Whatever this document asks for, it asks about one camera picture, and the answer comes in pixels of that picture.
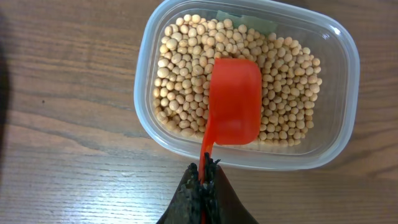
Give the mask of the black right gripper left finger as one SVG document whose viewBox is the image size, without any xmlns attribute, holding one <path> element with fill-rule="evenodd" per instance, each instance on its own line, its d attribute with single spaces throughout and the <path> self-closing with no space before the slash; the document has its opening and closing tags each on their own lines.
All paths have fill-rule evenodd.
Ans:
<svg viewBox="0 0 398 224">
<path fill-rule="evenodd" d="M 191 163 L 157 224 L 200 224 L 202 210 L 200 190 L 198 167 L 195 163 Z"/>
</svg>

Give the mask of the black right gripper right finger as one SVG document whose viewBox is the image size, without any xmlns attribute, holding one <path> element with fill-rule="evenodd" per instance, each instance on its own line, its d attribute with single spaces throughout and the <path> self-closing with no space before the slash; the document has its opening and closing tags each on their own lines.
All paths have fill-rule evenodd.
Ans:
<svg viewBox="0 0 398 224">
<path fill-rule="evenodd" d="M 230 184 L 218 160 L 206 152 L 203 183 L 205 223 L 258 224 L 248 212 Z"/>
</svg>

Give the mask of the red plastic measuring scoop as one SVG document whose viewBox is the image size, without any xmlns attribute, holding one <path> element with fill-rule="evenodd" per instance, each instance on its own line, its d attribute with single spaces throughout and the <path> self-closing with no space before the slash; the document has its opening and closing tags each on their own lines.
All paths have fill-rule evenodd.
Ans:
<svg viewBox="0 0 398 224">
<path fill-rule="evenodd" d="M 261 125 L 262 76 L 252 61 L 217 58 L 210 81 L 209 112 L 200 151 L 198 177 L 205 181 L 206 154 L 214 143 L 244 145 L 255 140 Z"/>
</svg>

